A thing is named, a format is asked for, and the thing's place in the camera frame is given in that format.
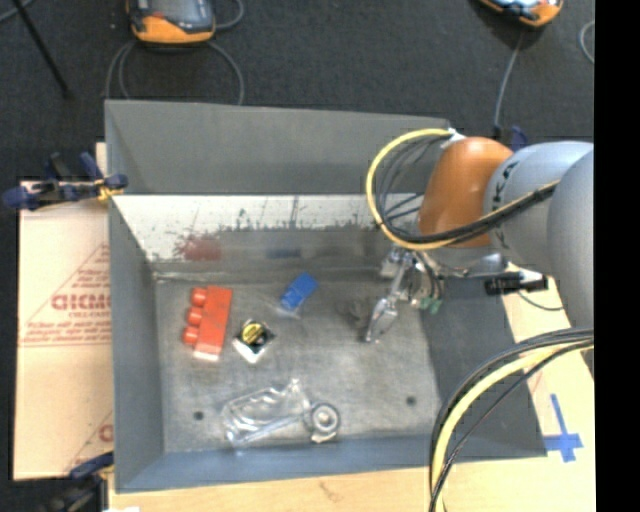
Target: dark floor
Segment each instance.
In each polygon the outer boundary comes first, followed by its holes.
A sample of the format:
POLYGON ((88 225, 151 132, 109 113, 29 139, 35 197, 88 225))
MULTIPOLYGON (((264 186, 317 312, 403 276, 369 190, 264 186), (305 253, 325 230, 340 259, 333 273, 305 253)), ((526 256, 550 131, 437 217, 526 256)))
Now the dark floor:
MULTIPOLYGON (((477 0, 245 0, 246 14, 216 42, 246 80, 245 104, 443 117, 465 135, 494 134, 500 84, 522 30, 477 0)), ((219 16, 233 15, 218 0, 219 16)), ((59 151, 77 155, 104 135, 102 100, 111 60, 131 39, 123 0, 35 0, 28 12, 74 98, 63 99, 13 6, 0 0, 0 190, 40 176, 59 151)), ((571 0, 541 31, 526 31, 498 121, 529 142, 593 141, 595 0, 571 0), (584 49, 581 47, 581 29, 584 49)), ((234 102, 230 68, 211 50, 157 55, 134 48, 125 69, 133 97, 234 102)), ((110 87, 119 97, 117 80, 110 87)), ((10 480, 15 379, 16 221, 0 217, 0 510, 30 511, 65 482, 10 480)))

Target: red toy block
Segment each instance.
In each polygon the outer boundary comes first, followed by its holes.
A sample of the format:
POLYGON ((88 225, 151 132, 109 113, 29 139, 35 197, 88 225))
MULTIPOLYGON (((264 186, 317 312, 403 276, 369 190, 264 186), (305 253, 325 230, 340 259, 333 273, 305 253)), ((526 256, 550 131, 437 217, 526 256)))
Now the red toy block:
POLYGON ((182 341, 194 347, 194 355, 217 361, 222 351, 233 291, 219 286, 194 288, 182 341))

